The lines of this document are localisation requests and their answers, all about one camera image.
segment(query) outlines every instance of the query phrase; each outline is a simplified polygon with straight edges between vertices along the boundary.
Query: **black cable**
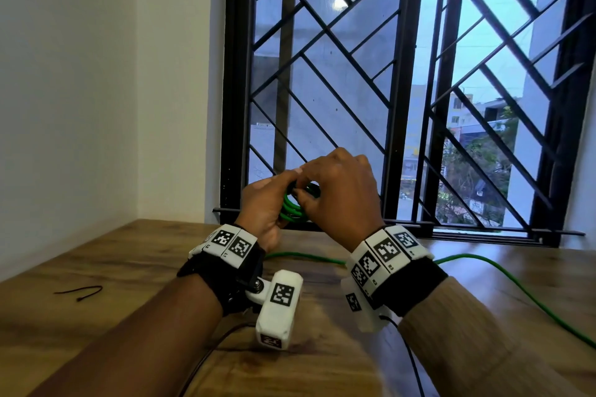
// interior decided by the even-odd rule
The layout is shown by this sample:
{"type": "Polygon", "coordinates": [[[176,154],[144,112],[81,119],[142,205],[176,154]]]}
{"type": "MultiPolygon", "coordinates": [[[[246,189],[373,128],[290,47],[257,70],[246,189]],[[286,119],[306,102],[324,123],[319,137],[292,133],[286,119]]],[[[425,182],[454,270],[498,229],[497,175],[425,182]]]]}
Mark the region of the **black cable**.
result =
{"type": "MultiPolygon", "coordinates": [[[[393,319],[387,317],[386,315],[380,315],[379,318],[382,318],[383,320],[387,320],[388,322],[391,322],[391,324],[393,324],[395,329],[398,330],[398,324],[396,324],[393,319]]],[[[404,339],[403,336],[402,336],[402,340],[404,341],[404,344],[406,345],[406,350],[408,350],[408,355],[410,357],[410,361],[412,362],[413,372],[416,375],[416,382],[418,383],[418,390],[420,391],[420,397],[424,397],[424,389],[422,389],[422,382],[420,381],[420,375],[418,375],[418,368],[416,367],[416,362],[413,360],[412,350],[410,349],[408,343],[406,342],[406,340],[404,339]]]]}
{"type": "Polygon", "coordinates": [[[95,295],[96,293],[101,292],[103,290],[104,286],[85,286],[84,288],[74,288],[72,290],[64,290],[62,292],[54,292],[54,294],[77,292],[78,290],[85,290],[86,288],[96,288],[97,290],[95,292],[90,293],[89,295],[85,295],[84,297],[78,297],[76,299],[77,302],[83,301],[85,298],[89,298],[89,297],[95,295]]]}
{"type": "Polygon", "coordinates": [[[207,361],[207,358],[211,355],[211,353],[213,353],[215,351],[215,349],[219,346],[219,344],[221,344],[226,337],[228,337],[230,334],[242,329],[242,328],[248,328],[248,327],[255,327],[256,324],[255,323],[241,323],[238,324],[236,326],[234,326],[233,328],[230,328],[227,333],[225,333],[222,337],[220,337],[217,342],[215,343],[215,345],[213,345],[212,348],[209,349],[209,351],[207,351],[207,353],[205,353],[205,356],[201,358],[201,361],[198,362],[198,364],[196,365],[196,367],[194,368],[194,370],[191,372],[190,376],[188,377],[188,379],[186,380],[186,383],[184,383],[184,386],[182,388],[182,391],[180,391],[180,394],[178,394],[178,397],[183,397],[184,393],[186,393],[188,387],[190,386],[190,384],[192,383],[192,380],[194,379],[195,375],[198,373],[198,370],[201,368],[201,366],[203,365],[203,363],[205,361],[207,361]]]}

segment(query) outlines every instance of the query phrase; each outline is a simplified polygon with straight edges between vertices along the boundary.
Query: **wood grain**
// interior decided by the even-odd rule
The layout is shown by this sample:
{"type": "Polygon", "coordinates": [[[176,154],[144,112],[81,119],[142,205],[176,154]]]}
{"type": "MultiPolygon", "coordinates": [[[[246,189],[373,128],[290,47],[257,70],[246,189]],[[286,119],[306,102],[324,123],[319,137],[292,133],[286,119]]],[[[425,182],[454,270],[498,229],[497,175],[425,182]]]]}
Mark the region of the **wood grain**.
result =
{"type": "MultiPolygon", "coordinates": [[[[174,277],[187,252],[213,228],[138,220],[0,283],[0,395],[26,395],[145,303],[174,277]],[[79,303],[75,301],[79,294],[53,295],[95,284],[103,285],[103,291],[79,303]]],[[[471,252],[496,260],[559,316],[596,338],[596,253],[426,244],[437,258],[471,252]]],[[[320,233],[285,231],[281,250],[347,256],[320,233]]],[[[596,395],[596,351],[554,324],[490,265],[458,259],[443,267],[557,371],[596,395]]],[[[281,268],[305,279],[290,350],[278,353],[259,347],[249,328],[235,333],[205,363],[189,395],[418,395],[404,343],[394,328],[376,334],[357,331],[339,288],[339,280],[346,276],[343,267],[278,258],[266,262],[265,276],[281,268]]],[[[214,338],[246,318],[255,316],[228,317],[214,338]]],[[[436,395],[428,377],[421,374],[426,395],[436,395]]]]}

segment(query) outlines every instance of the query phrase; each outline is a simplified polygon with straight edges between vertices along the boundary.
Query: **green cord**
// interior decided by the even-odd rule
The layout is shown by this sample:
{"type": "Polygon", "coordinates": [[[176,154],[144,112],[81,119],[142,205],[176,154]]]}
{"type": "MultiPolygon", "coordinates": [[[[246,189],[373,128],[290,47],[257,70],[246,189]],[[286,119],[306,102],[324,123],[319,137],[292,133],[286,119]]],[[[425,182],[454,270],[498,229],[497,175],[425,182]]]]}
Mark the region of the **green cord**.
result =
{"type": "MultiPolygon", "coordinates": [[[[318,261],[318,262],[329,262],[331,264],[346,265],[346,261],[342,261],[341,259],[325,258],[324,256],[311,255],[311,254],[307,254],[307,253],[298,253],[298,252],[293,252],[293,251],[283,251],[283,252],[279,252],[279,253],[271,253],[271,254],[266,255],[265,259],[282,258],[282,257],[306,258],[306,259],[312,259],[312,260],[318,261]]],[[[515,276],[513,276],[511,273],[509,273],[507,270],[505,270],[505,268],[503,268],[502,266],[497,264],[495,261],[485,258],[484,256],[464,253],[464,254],[457,254],[457,255],[453,255],[453,256],[447,256],[446,258],[443,258],[443,259],[437,259],[435,261],[435,264],[439,265],[439,264],[443,264],[445,262],[453,261],[455,259],[460,259],[460,258],[479,259],[480,261],[488,262],[490,265],[496,267],[507,278],[509,278],[511,281],[513,281],[513,283],[518,288],[520,288],[520,290],[523,293],[525,293],[530,300],[532,300],[534,303],[536,303],[536,305],[541,310],[543,310],[547,314],[548,317],[552,318],[559,326],[561,326],[563,329],[567,330],[569,333],[571,333],[572,335],[577,337],[580,341],[585,342],[590,347],[596,349],[596,342],[594,342],[592,339],[590,339],[584,333],[573,328],[572,326],[570,326],[570,324],[566,323],[559,316],[557,316],[552,310],[550,310],[547,307],[547,305],[545,305],[544,303],[541,303],[535,296],[533,296],[530,292],[528,292],[526,290],[526,288],[524,288],[522,286],[522,284],[517,280],[517,278],[515,278],[515,276]]]]}
{"type": "MultiPolygon", "coordinates": [[[[288,186],[286,190],[286,195],[284,196],[284,203],[281,206],[281,212],[279,213],[279,217],[282,220],[291,221],[294,223],[304,222],[308,220],[306,213],[302,210],[298,204],[294,204],[289,196],[292,194],[296,183],[293,182],[288,186]]],[[[317,184],[309,183],[306,186],[306,191],[310,193],[315,198],[319,198],[321,196],[321,189],[317,184]]]]}

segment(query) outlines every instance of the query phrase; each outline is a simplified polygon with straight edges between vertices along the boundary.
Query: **sleeve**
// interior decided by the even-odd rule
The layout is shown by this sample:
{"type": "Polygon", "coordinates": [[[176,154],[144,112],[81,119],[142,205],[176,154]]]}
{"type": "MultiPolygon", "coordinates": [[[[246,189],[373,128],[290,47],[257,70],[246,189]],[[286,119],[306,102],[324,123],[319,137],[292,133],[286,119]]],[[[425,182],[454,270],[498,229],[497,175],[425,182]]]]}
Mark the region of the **sleeve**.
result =
{"type": "Polygon", "coordinates": [[[505,333],[452,277],[408,311],[399,332],[441,396],[584,395],[505,333]]]}

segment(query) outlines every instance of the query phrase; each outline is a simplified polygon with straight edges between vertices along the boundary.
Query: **hand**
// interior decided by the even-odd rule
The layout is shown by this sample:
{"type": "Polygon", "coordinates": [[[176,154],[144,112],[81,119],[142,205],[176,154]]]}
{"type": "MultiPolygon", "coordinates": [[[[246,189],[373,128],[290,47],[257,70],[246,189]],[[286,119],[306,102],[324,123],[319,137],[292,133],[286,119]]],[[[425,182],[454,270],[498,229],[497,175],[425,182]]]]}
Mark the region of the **hand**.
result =
{"type": "Polygon", "coordinates": [[[236,224],[254,235],[266,252],[279,245],[280,231],[288,224],[278,219],[284,195],[288,185],[296,181],[301,172],[300,168],[286,170],[247,185],[242,191],[242,210],[236,224]]]}
{"type": "Polygon", "coordinates": [[[377,182],[366,156],[353,157],[337,148],[301,168],[294,190],[298,203],[308,218],[348,251],[384,226],[377,182]],[[319,183],[320,198],[301,190],[310,181],[319,183]]]}

